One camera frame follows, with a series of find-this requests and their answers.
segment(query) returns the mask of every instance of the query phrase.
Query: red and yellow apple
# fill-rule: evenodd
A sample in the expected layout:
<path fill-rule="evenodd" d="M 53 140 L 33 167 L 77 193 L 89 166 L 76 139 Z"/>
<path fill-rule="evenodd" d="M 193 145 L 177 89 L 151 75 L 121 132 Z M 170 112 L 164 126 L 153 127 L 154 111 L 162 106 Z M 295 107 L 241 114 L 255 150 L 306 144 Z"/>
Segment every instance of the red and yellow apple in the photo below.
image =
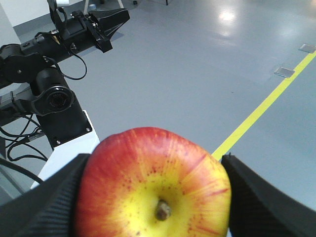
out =
<path fill-rule="evenodd" d="M 75 236 L 225 237 L 230 201 L 226 171 L 206 150 L 160 128 L 135 128 L 91 154 Z"/>

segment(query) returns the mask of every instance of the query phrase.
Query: white wall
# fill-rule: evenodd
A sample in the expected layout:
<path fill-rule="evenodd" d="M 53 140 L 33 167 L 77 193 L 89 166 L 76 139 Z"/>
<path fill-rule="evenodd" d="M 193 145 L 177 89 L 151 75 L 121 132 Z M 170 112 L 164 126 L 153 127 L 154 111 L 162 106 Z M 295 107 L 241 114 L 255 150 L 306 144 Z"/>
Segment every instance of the white wall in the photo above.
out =
<path fill-rule="evenodd" d="M 70 0 L 70 4 L 81 0 Z M 46 0 L 0 0 L 12 26 L 20 25 L 49 13 Z"/>

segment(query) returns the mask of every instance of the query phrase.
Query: black cable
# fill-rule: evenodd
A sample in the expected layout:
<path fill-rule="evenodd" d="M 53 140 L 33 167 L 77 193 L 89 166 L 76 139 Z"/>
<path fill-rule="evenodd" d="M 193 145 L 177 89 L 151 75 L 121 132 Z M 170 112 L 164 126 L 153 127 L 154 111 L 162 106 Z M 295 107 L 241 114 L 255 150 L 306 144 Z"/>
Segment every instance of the black cable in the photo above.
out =
<path fill-rule="evenodd" d="M 34 123 L 37 127 L 40 127 L 40 125 L 33 119 L 25 116 L 25 115 L 20 115 L 19 117 L 22 117 L 22 118 L 25 118 L 27 119 L 28 121 Z M 20 137 L 27 137 L 27 136 L 30 136 L 30 135 L 33 135 L 33 133 L 27 133 L 27 134 L 12 134 L 12 133 L 9 133 L 7 131 L 5 131 L 2 127 L 0 127 L 0 132 L 2 132 L 5 136 L 8 136 L 8 137 L 15 137 L 15 138 L 20 138 Z"/>
<path fill-rule="evenodd" d="M 25 132 L 25 130 L 28 128 L 28 126 L 30 125 L 30 120 L 28 120 L 28 122 L 26 123 L 26 125 L 25 125 L 25 127 L 24 127 L 24 129 L 20 132 L 20 135 L 22 135 L 24 132 Z M 9 145 L 7 145 L 5 148 L 8 148 L 9 146 L 11 146 L 14 142 L 16 142 L 17 140 L 18 140 L 19 138 L 18 137 L 16 137 L 13 141 L 11 141 L 11 143 L 9 144 Z"/>
<path fill-rule="evenodd" d="M 13 164 L 13 163 L 11 163 L 7 160 L 4 160 L 2 158 L 0 158 L 0 164 L 28 176 L 29 178 L 33 179 L 34 181 L 38 182 L 39 184 L 43 182 L 43 180 L 40 179 L 38 176 L 36 176 L 32 172 L 28 171 L 27 169 L 25 169 L 19 165 Z"/>
<path fill-rule="evenodd" d="M 12 156 L 10 154 L 12 149 L 17 147 L 17 146 L 20 146 L 20 145 L 25 145 L 25 146 L 33 149 L 34 151 L 38 152 L 41 155 L 41 157 L 40 156 L 36 156 L 36 155 L 23 155 L 23 156 L 19 156 L 17 158 L 12 158 Z M 43 160 L 43 161 L 48 161 L 47 157 L 40 150 L 36 149 L 35 147 L 31 146 L 30 144 L 19 143 L 19 142 L 17 142 L 15 144 L 13 144 L 12 146 L 10 146 L 10 148 L 7 151 L 6 156 L 8 157 L 9 161 L 18 161 L 18 160 L 21 160 L 23 158 L 35 158 L 35 159 L 40 159 L 40 160 Z"/>
<path fill-rule="evenodd" d="M 14 140 L 8 139 L 8 138 L 5 138 L 5 140 L 14 142 Z M 15 141 L 15 143 L 13 145 L 11 145 L 10 148 L 8 149 L 8 151 L 7 151 L 7 155 L 6 155 L 7 158 L 10 161 L 18 161 L 18 160 L 23 159 L 23 158 L 36 158 L 36 159 L 40 159 L 40 160 L 43 160 L 43 161 L 48 161 L 47 156 L 45 156 L 40 150 L 38 150 L 37 148 L 31 146 L 30 144 L 27 144 L 27 142 L 29 142 L 29 141 L 30 141 L 29 137 L 25 137 L 25 138 L 23 138 L 20 141 Z M 41 157 L 40 156 L 35 156 L 35 155 L 23 155 L 23 156 L 19 156 L 17 158 L 12 158 L 12 156 L 10 155 L 12 149 L 14 147 L 19 146 L 19 145 L 24 145 L 24 146 L 27 146 L 27 147 L 33 149 L 34 151 L 38 152 L 41 155 Z"/>
<path fill-rule="evenodd" d="M 35 124 L 37 127 L 40 127 L 39 123 L 36 122 L 35 120 L 33 120 L 32 117 L 29 118 L 29 117 L 27 117 L 26 115 L 19 115 L 19 117 L 25 118 L 25 119 L 31 121 L 31 122 L 32 122 L 33 124 Z"/>
<path fill-rule="evenodd" d="M 87 75 L 87 72 L 88 72 L 87 65 L 86 65 L 85 61 L 84 61 L 79 55 L 77 55 L 77 54 L 75 54 L 75 53 L 73 52 L 73 49 L 72 49 L 72 48 L 70 49 L 70 53 L 71 53 L 73 56 L 75 56 L 75 57 L 77 57 L 78 59 L 80 59 L 80 60 L 83 62 L 83 64 L 84 64 L 85 72 L 84 72 L 84 75 L 83 75 L 82 77 L 80 77 L 80 78 L 73 78 L 73 77 L 70 77 L 70 76 L 64 74 L 64 73 L 61 71 L 61 69 L 60 69 L 58 63 L 55 61 L 55 59 L 49 58 L 49 57 L 46 57 L 46 56 L 45 56 L 44 58 L 46 58 L 46 59 L 48 59 L 49 61 L 51 61 L 52 64 L 56 67 L 56 69 L 57 69 L 57 71 L 59 72 L 59 74 L 62 75 L 63 77 L 66 77 L 66 78 L 71 79 L 71 80 L 80 80 L 80 79 L 84 78 L 84 77 Z"/>

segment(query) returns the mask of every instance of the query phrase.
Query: apple stem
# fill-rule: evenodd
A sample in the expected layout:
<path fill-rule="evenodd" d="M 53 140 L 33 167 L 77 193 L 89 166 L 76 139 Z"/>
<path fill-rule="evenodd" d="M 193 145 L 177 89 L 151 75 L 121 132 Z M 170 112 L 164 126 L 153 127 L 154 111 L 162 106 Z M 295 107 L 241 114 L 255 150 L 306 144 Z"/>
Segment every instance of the apple stem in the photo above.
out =
<path fill-rule="evenodd" d="M 160 220 L 164 221 L 168 219 L 171 215 L 171 208 L 168 203 L 164 200 L 159 200 L 156 210 L 155 210 L 155 217 Z"/>

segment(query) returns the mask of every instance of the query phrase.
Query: robotic arm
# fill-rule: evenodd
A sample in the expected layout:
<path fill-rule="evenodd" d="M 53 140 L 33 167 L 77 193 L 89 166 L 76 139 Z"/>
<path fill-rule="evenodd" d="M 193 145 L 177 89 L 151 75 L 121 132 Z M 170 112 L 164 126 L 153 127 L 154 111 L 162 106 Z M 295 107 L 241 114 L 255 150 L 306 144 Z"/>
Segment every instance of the robotic arm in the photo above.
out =
<path fill-rule="evenodd" d="M 26 88 L 0 96 L 0 126 L 35 114 L 51 146 L 56 147 L 89 131 L 88 120 L 58 63 L 93 46 L 104 53 L 111 50 L 110 39 L 129 20 L 129 14 L 125 8 L 87 15 L 74 11 L 67 19 L 56 0 L 47 2 L 55 30 L 0 48 L 0 89 L 27 83 Z M 69 121 L 69 129 L 61 129 L 60 124 Z"/>

